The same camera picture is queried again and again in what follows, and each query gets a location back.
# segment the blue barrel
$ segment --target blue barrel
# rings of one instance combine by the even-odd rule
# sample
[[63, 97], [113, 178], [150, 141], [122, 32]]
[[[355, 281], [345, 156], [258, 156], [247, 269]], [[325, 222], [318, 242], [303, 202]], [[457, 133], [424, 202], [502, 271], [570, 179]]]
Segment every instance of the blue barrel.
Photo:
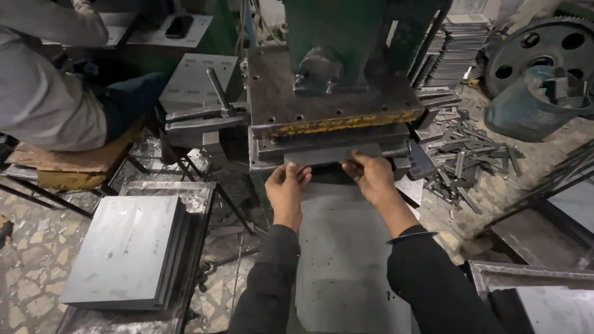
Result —
[[554, 78], [554, 70], [552, 66], [528, 68], [488, 106], [486, 127], [508, 137], [536, 143], [573, 118], [593, 114], [594, 105], [589, 94], [584, 108], [564, 108], [536, 97], [537, 82]]

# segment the gear teeth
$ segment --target gear teeth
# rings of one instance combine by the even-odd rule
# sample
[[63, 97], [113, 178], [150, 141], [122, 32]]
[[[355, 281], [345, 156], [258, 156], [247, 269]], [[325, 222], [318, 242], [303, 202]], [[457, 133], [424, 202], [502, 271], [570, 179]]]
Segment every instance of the gear teeth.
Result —
[[[516, 30], [513, 34], [509, 35], [503, 41], [503, 43], [501, 43], [501, 45], [499, 45], [499, 48], [493, 53], [493, 56], [491, 58], [495, 58], [495, 56], [498, 55], [501, 52], [501, 50], [503, 50], [507, 46], [507, 44], [510, 43], [510, 41], [514, 40], [518, 36], [524, 35], [528, 30], [531, 30], [531, 29], [534, 29], [536, 27], [543, 26], [546, 24], [551, 24], [551, 23], [579, 24], [579, 25], [583, 26], [584, 28], [590, 30], [592, 32], [592, 36], [594, 36], [594, 23], [590, 20], [585, 19], [585, 18], [566, 16], [566, 15], [544, 18], [544, 19], [536, 21], [532, 24], [528, 24], [528, 25]], [[493, 63], [492, 63], [491, 59], [489, 59], [489, 61], [487, 62], [487, 66], [486, 66], [485, 86], [486, 86], [486, 89], [489, 92], [489, 94], [491, 94], [491, 97], [495, 98], [495, 97], [497, 97], [497, 95], [499, 95], [501, 92], [503, 92], [503, 89], [498, 91], [497, 85], [494, 82], [492, 82], [493, 81], [493, 79], [491, 78], [492, 64]]]

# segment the smartphone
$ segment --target smartphone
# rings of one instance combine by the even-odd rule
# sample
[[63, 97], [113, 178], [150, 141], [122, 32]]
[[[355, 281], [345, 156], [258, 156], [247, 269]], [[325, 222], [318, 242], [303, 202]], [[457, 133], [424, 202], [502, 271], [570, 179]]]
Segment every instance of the smartphone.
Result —
[[182, 39], [188, 34], [194, 18], [190, 15], [178, 16], [173, 19], [169, 28], [165, 31], [165, 37], [170, 39]]

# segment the person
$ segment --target person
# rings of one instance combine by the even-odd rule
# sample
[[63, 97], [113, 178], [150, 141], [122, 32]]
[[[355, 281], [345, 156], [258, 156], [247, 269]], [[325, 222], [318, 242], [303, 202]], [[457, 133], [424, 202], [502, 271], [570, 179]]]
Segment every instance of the person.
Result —
[[[344, 171], [378, 210], [392, 238], [426, 232], [394, 186], [390, 163], [356, 150]], [[227, 334], [285, 333], [299, 260], [301, 190], [311, 168], [278, 167], [266, 182], [274, 224], [261, 246]], [[422, 333], [504, 334], [462, 271], [431, 234], [395, 239], [387, 259], [390, 288], [407, 301]]]
[[51, 0], [0, 0], [0, 133], [56, 151], [95, 149], [151, 112], [168, 78], [161, 73], [115, 83], [95, 95], [25, 45], [29, 36], [99, 47], [109, 34], [89, 0], [74, 9]]

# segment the large gear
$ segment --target large gear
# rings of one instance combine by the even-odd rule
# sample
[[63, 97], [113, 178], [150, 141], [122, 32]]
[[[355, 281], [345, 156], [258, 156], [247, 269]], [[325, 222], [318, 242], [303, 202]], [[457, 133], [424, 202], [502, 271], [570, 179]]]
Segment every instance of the large gear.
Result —
[[563, 67], [577, 78], [594, 74], [594, 24], [552, 17], [529, 24], [505, 39], [489, 60], [486, 86], [493, 97], [535, 65]]

